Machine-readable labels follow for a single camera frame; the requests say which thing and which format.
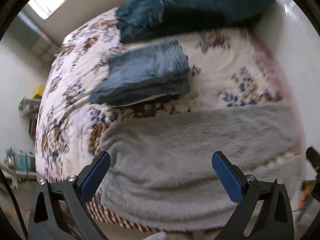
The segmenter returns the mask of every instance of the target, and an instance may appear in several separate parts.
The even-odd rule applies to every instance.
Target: silver bolt
[[[43,184],[46,183],[46,182],[47,182],[46,179],[41,179],[41,180],[39,180],[39,184],[40,184],[40,185],[43,185]]]
[[[68,180],[69,180],[69,181],[75,181],[76,178],[77,178],[76,175],[70,175],[70,176],[68,177]]]
[[[282,179],[277,179],[277,183],[280,184],[280,185],[284,184]]]
[[[253,175],[247,175],[247,181],[254,181],[255,180],[255,177]]]

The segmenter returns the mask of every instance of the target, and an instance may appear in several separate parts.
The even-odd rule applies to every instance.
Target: yellow box
[[[33,90],[32,98],[41,99],[44,91],[43,85],[37,85],[35,90]]]

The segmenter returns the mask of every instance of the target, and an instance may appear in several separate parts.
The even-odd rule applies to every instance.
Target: blue rubber pad
[[[243,200],[242,186],[218,153],[212,155],[212,168],[231,201],[240,204]]]
[[[100,183],[110,168],[111,158],[109,153],[105,152],[101,159],[96,163],[87,178],[82,183],[79,200],[81,203],[87,203],[92,200]]]

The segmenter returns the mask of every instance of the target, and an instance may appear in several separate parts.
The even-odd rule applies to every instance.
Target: black cable
[[[23,217],[21,215],[21,211],[20,211],[18,202],[17,202],[16,197],[14,196],[14,193],[12,192],[12,189],[10,188],[10,185],[7,182],[7,179],[5,178],[5,175],[3,174],[1,169],[0,169],[0,178],[1,178],[3,184],[5,185],[7,191],[9,193],[9,195],[10,195],[10,198],[12,200],[14,209],[16,210],[16,213],[17,213],[17,216],[18,216],[18,219],[19,219],[19,223],[20,223],[21,229],[23,231],[24,237],[26,238],[26,240],[28,240],[28,231],[27,231],[26,225],[24,224]]]

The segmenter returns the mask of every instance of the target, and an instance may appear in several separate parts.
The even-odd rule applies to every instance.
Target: floral blanket
[[[61,181],[70,174],[78,174],[99,153],[100,136],[114,122],[289,99],[272,61],[247,31],[222,29],[175,37],[191,68],[189,94],[118,108],[88,103],[93,88],[108,76],[109,55],[148,44],[124,46],[118,42],[116,9],[73,31],[56,54],[37,121],[38,179]],[[87,207],[94,219],[141,231],[152,230],[100,205],[100,190]]]

